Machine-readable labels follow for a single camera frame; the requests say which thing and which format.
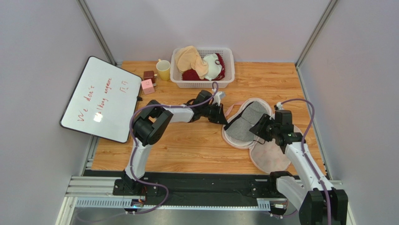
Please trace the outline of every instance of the cloth item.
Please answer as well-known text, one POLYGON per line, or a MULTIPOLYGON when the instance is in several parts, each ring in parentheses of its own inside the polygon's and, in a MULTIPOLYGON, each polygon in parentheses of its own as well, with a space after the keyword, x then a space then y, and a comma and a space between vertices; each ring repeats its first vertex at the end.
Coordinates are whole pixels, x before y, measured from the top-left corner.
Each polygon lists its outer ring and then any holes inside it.
MULTIPOLYGON (((301 131, 294 126, 294 132, 301 131)), ((287 156, 282 153, 281 148, 275 143, 274 139, 264 144, 255 142, 255 145, 250 147, 249 155, 253 164, 265 173, 284 171, 291 163, 287 156)))
MULTIPOLYGON (((219 53, 215 53, 215 54, 217 55, 217 57, 219 59, 219 62, 222 66, 222 70, 221 70, 220 74, 212 81, 219 81, 224 78, 226 69, 225 69, 224 61, 223 61, 221 55, 219 53)), ((183 81, 203 81, 200 79, 197 72, 193 69, 189 69, 189 70, 185 71, 182 75, 182 80, 183 81)))
MULTIPOLYGON (((265 102, 260 98, 250 98, 244 103, 241 102, 235 103, 225 112, 225 116, 227 117, 235 105, 241 105, 238 112, 232 117, 230 117, 227 120, 227 122, 231 122, 237 115, 241 114, 242 110, 245 109, 247 105, 253 101, 257 101, 263 107, 265 107, 267 110, 267 114, 269 115, 272 114, 273 111, 269 106, 269 104, 267 104, 267 102, 265 102)), ((223 126, 222 128, 222 137, 224 141, 226 141, 229 145, 237 149, 243 149, 243 150, 249 149, 249 157, 251 161, 261 171, 265 173, 270 173, 273 171, 284 171, 288 168, 289 164, 291 163, 290 160, 287 158, 287 156, 282 153, 280 147, 275 144, 275 140, 272 140, 271 142, 265 142, 264 144, 260 144, 253 140, 249 142, 243 142, 235 138, 232 138, 228 134, 226 134, 224 127, 225 126, 223 126)), ((294 132, 300 132, 300 130, 296 126, 294 126, 294 132)), ((256 137, 255 140, 261 143, 264 142, 264 140, 260 139, 259 137, 256 137)))
MULTIPOLYGON (((239 114, 241 114, 242 113, 242 111, 251 103, 251 102, 254 102, 254 101, 257 101, 257 102, 259 102, 265 109, 266 109, 266 111, 267 111, 267 114, 272 114, 273 113, 273 111, 272 111, 272 108, 269 106, 269 104, 266 102, 266 101, 264 101, 263 99, 260 99, 260 98, 256 98, 256 97, 254 97, 254 98, 250 98, 250 99, 248 99, 248 100, 246 100, 245 102, 243 102, 243 103, 235 103, 234 105, 232 105, 226 112, 225 112, 225 116, 226 116, 226 118, 228 117, 228 115, 230 114, 230 112, 232 111, 232 109, 233 109, 233 107, 235 106, 235 105, 241 105, 240 106, 240 108, 238 109, 238 112, 236 113, 236 114, 234 114, 233 116, 231 116, 230 118, 228 118, 227 119, 227 122, 231 122, 233 119, 235 119, 239 114)), ((227 143, 227 144, 229 144, 229 145, 231 145, 232 147, 234 147, 234 148, 236 148, 236 149, 245 149, 245 150, 247 150, 247 149, 249 149, 251 146, 253 146, 256 142, 254 142, 253 141, 253 139, 251 139, 250 141, 240 141, 240 140, 238 140, 238 139, 235 139, 235 138, 233 138, 233 137, 231 137, 231 136, 229 136, 229 135, 227 135, 226 134, 226 131, 225 131, 225 128, 226 127, 226 125, 225 126, 223 126, 223 128, 222 128, 222 138, 224 139, 224 141, 227 143)))
POLYGON ((224 127, 224 130, 227 135, 237 140, 244 142, 253 141, 255 135, 249 129, 259 121, 264 113, 267 113, 267 111, 259 102, 251 102, 224 127))
POLYGON ((209 81, 217 78, 217 76, 222 71, 222 65, 220 64, 217 55, 215 53, 206 55, 204 56, 203 60, 208 64, 208 72, 207 74, 205 74, 203 77, 200 78, 202 79, 205 78, 209 81))
POLYGON ((180 49, 175 54, 175 62, 181 73, 189 69, 194 69, 198 76, 203 77, 208 72, 207 62, 202 60, 197 49, 192 45, 180 49))

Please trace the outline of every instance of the gray wall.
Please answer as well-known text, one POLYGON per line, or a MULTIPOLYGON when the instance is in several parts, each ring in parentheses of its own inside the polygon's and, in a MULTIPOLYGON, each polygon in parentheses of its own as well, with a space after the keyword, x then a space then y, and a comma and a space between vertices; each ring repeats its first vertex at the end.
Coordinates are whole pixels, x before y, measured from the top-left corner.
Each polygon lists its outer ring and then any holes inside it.
POLYGON ((397 0, 340 1, 301 68, 359 225, 397 224, 398 12, 397 0))
POLYGON ((87 58, 105 57, 74 0, 2 0, 0 21, 0 224, 54 224, 89 140, 59 120, 87 58))
POLYGON ((229 47, 236 61, 294 62, 328 0, 87 0, 113 56, 170 60, 177 47, 229 47))

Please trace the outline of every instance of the wooden table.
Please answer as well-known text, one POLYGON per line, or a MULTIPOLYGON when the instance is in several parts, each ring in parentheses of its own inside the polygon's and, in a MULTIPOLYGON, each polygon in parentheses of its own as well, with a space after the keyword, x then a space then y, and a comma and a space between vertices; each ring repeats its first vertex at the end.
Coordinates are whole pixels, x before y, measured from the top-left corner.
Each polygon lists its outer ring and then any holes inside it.
MULTIPOLYGON (((122 68, 143 76, 144 71, 156 71, 155 64, 155 61, 125 61, 122 68)), ((226 92, 226 97, 222 100, 225 111, 232 104, 253 97, 264 99, 271 107, 279 101, 303 98, 293 63, 236 62, 235 67, 235 81, 222 89, 226 92)), ((155 93, 142 95, 143 101, 139 103, 139 108, 152 99, 166 105, 180 105, 196 98, 201 91, 181 89, 170 80, 166 82, 157 79, 156 83, 155 93)), ((292 111, 294 124, 304 132, 309 123, 305 103, 287 103, 284 108, 292 111)), ((146 171, 262 174, 251 162, 248 150, 235 149, 223 141, 221 128, 221 125, 208 122, 207 118, 201 118, 194 123, 169 124, 160 141, 151 150, 146 171)), ((309 131, 306 141, 317 165, 324 171, 313 129, 309 131)), ((131 139, 125 144, 101 139, 92 170, 124 170, 132 145, 131 139)), ((292 165, 287 170, 297 174, 292 165)))

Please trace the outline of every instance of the white basket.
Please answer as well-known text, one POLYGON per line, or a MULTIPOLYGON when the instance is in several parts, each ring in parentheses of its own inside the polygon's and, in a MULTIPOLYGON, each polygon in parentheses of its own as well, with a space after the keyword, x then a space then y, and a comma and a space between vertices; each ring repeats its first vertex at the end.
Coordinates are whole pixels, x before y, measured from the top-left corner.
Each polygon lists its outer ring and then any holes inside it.
MULTIPOLYGON (((173 51, 171 67, 170 67, 170 79, 172 82, 175 82, 180 88, 212 88, 212 82, 204 79, 203 81, 183 81, 182 74, 179 72, 179 69, 175 63, 175 54, 179 51, 180 48, 177 48, 173 51)), ((203 58, 208 54, 219 53, 223 59, 225 74, 224 78, 220 81, 217 81, 219 84, 219 88, 225 88, 227 85, 234 80, 234 74, 236 70, 234 69, 234 59, 233 53, 229 48, 197 48, 199 55, 203 58)))

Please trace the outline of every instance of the red cloth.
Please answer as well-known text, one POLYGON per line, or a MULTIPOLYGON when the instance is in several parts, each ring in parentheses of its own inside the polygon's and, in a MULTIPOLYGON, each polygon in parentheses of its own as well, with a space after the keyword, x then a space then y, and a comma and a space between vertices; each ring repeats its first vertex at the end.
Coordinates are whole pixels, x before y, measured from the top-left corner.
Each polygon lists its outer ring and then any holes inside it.
MULTIPOLYGON (((215 54, 219 58, 219 62, 220 62, 220 65, 222 66, 222 70, 219 73, 219 75, 215 79, 213 79, 212 81, 219 81, 219 80, 224 78, 224 73, 225 73, 226 70, 225 70, 225 67, 224 67, 223 59, 220 56, 220 54, 219 53, 215 53, 215 54)), ((198 76, 197 72, 195 70, 193 70, 193 69, 189 69, 189 70, 185 71, 183 73, 182 77, 183 77, 183 81, 208 81, 207 79, 201 80, 200 77, 198 76)))

